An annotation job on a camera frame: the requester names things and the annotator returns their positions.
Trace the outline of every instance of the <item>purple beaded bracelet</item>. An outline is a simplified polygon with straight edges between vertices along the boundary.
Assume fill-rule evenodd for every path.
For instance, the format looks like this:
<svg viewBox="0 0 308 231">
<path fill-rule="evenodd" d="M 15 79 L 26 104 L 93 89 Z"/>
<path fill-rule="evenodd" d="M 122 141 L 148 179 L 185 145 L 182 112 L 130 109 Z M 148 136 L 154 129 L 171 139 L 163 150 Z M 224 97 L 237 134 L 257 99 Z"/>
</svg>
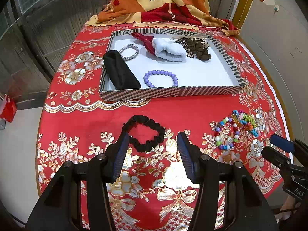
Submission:
<svg viewBox="0 0 308 231">
<path fill-rule="evenodd" d="M 157 74 L 157 75 L 163 74 L 165 76 L 170 76 L 173 80 L 173 87 L 177 87 L 179 85 L 179 82 L 177 80 L 177 76 L 175 74 L 172 74 L 172 72 L 168 72 L 168 71 L 164 71 L 164 70 L 152 70 L 152 71 L 145 73 L 144 77 L 143 77 L 144 83 L 149 88 L 155 88 L 155 86 L 151 82 L 149 82 L 149 79 L 148 79 L 148 77 L 150 75 L 153 75 L 153 74 Z"/>
</svg>

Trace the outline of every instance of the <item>white fluffy scrunchie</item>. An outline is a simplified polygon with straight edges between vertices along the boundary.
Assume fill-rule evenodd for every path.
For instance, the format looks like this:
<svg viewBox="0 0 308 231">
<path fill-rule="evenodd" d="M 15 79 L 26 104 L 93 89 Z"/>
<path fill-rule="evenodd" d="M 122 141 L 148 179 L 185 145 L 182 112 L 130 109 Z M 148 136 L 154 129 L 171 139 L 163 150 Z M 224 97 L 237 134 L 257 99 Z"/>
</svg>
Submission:
<svg viewBox="0 0 308 231">
<path fill-rule="evenodd" d="M 153 39 L 155 55 L 169 61 L 183 61 L 186 50 L 179 43 L 168 43 L 163 38 Z"/>
</svg>

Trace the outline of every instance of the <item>red tablecloth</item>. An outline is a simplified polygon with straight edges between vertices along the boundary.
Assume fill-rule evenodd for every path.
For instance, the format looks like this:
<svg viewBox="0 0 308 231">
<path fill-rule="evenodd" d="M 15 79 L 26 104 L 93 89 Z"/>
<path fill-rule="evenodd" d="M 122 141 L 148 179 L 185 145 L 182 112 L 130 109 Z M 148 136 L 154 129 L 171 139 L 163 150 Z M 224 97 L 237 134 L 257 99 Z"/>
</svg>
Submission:
<svg viewBox="0 0 308 231">
<path fill-rule="evenodd" d="M 283 137 L 288 134 L 274 90 L 239 42 L 221 32 L 201 29 L 213 35 L 234 59 L 246 83 L 239 94 L 103 102 L 98 93 L 102 56 L 111 32 L 126 28 L 132 26 L 85 26 L 64 56 L 51 83 L 39 126 L 40 190 L 44 190 L 65 160 L 80 163 L 104 152 L 117 140 L 124 122 L 133 115 L 144 115 L 166 128 L 165 141 L 147 154 L 138 153 L 130 145 L 121 176 L 115 184 L 108 185 L 118 230 L 178 230 L 189 224 L 198 185 L 186 177 L 177 150 L 179 131 L 185 131 L 203 153 L 219 161 L 242 161 L 268 196 L 281 177 L 279 170 L 262 158 L 261 150 L 269 144 L 272 133 Z M 254 116 L 261 135 L 254 138 L 241 131 L 239 146 L 221 152 L 214 144 L 212 127 L 240 109 Z M 156 132 L 138 125 L 130 134 L 142 142 L 152 139 Z M 222 128 L 223 143 L 232 141 L 232 137 L 233 128 Z M 82 183 L 82 213 L 84 226 L 88 227 L 86 193 L 86 183 Z M 219 205 L 217 227 L 223 220 L 223 186 Z"/>
</svg>

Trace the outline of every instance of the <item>red bag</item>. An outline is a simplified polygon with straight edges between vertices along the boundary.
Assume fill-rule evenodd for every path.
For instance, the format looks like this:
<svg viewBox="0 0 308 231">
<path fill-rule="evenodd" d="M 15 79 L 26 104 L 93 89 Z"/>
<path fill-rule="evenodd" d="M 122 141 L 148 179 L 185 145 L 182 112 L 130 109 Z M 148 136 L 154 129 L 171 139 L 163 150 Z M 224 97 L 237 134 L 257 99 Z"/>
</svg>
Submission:
<svg viewBox="0 0 308 231">
<path fill-rule="evenodd" d="M 4 100 L 0 101 L 0 118 L 7 122 L 12 122 L 16 111 L 17 108 L 14 100 L 5 95 Z"/>
</svg>

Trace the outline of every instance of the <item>metal bolt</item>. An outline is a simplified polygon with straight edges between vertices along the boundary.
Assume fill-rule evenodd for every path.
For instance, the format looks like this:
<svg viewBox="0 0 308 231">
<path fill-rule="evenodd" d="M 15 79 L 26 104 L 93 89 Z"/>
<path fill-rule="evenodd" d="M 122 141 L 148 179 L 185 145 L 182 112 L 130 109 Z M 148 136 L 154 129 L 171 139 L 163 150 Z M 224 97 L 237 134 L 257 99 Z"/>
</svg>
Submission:
<svg viewBox="0 0 308 231">
<path fill-rule="evenodd" d="M 237 166 L 238 168 L 243 167 L 243 164 L 240 161 L 236 161 L 234 165 Z"/>
<path fill-rule="evenodd" d="M 105 154 L 98 154 L 97 155 L 98 160 L 104 160 L 106 158 Z"/>
<path fill-rule="evenodd" d="M 69 166 L 71 166 L 72 164 L 73 164 L 72 161 L 66 161 L 66 162 L 64 163 L 64 167 L 69 167 Z"/>
<path fill-rule="evenodd" d="M 202 155 L 201 159 L 205 160 L 205 161 L 208 161 L 210 159 L 210 156 L 209 155 Z"/>
</svg>

